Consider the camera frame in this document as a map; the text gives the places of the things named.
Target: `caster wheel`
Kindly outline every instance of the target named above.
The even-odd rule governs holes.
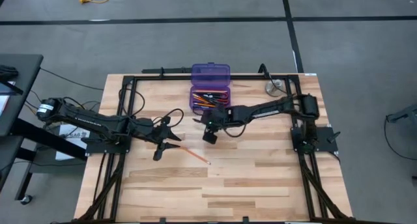
[[[25,197],[20,201],[22,205],[29,204],[32,201],[33,197],[31,195],[25,195]]]

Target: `wooden table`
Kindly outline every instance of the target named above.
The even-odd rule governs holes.
[[[108,76],[101,114],[116,114],[122,77]],[[265,83],[233,80],[229,86],[232,104],[273,100],[265,93]],[[319,101],[321,116],[316,124],[328,124],[317,76],[300,74],[300,84],[304,94],[311,93]],[[167,221],[241,221],[243,216],[252,221],[307,221],[300,166],[292,150],[290,116],[253,120],[239,138],[218,132],[217,143],[211,145],[201,139],[205,126],[192,120],[198,117],[188,106],[190,87],[190,81],[139,81],[137,91],[145,97],[146,105],[138,115],[153,119],[177,107],[184,110],[183,121],[173,128],[182,142],[174,143],[190,148],[212,165],[177,149],[165,151],[163,158],[155,162],[155,145],[134,140],[124,166],[117,221],[159,221],[160,217]],[[135,99],[134,111],[142,105],[141,98]],[[178,120],[179,114],[174,114],[171,122]],[[324,190],[342,212],[351,216],[338,161],[326,152],[316,155]],[[80,217],[93,201],[101,158],[97,154],[88,159],[75,217]],[[314,189],[312,194],[316,216],[320,216]],[[111,192],[104,217],[109,216],[112,197]]]

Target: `black table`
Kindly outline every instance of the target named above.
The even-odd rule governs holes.
[[[14,81],[15,86],[23,91],[21,95],[9,96],[7,105],[0,115],[0,191],[16,158],[37,161],[37,150],[32,151],[20,147],[24,138],[48,146],[53,151],[59,151],[79,160],[87,161],[85,149],[18,118],[39,73],[43,58],[42,55],[0,54],[0,64],[12,66],[19,72],[18,77],[10,81]],[[28,167],[16,195],[16,200],[22,200],[25,197],[25,191],[31,176],[32,172]]]

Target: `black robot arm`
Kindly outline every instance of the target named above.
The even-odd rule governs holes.
[[[74,106],[64,98],[49,98],[43,100],[36,113],[39,120],[46,124],[53,122],[66,122],[77,127],[89,130],[99,135],[99,139],[82,139],[88,143],[111,143],[117,145],[123,137],[131,136],[137,139],[157,144],[153,159],[158,161],[165,149],[177,148],[178,145],[165,143],[164,139],[181,141],[168,126],[170,117],[165,116],[159,126],[148,118],[130,116],[105,116]]]
[[[293,100],[300,101],[299,110],[294,108]],[[215,109],[204,110],[201,120],[194,120],[206,125],[203,140],[214,144],[217,140],[217,136],[215,136],[214,133],[218,130],[245,126],[253,119],[280,113],[290,114],[296,119],[308,122],[308,128],[310,129],[314,126],[314,120],[319,118],[317,99],[310,94],[303,94],[298,96],[286,96],[279,100],[249,107],[245,105],[231,107],[218,105]]]

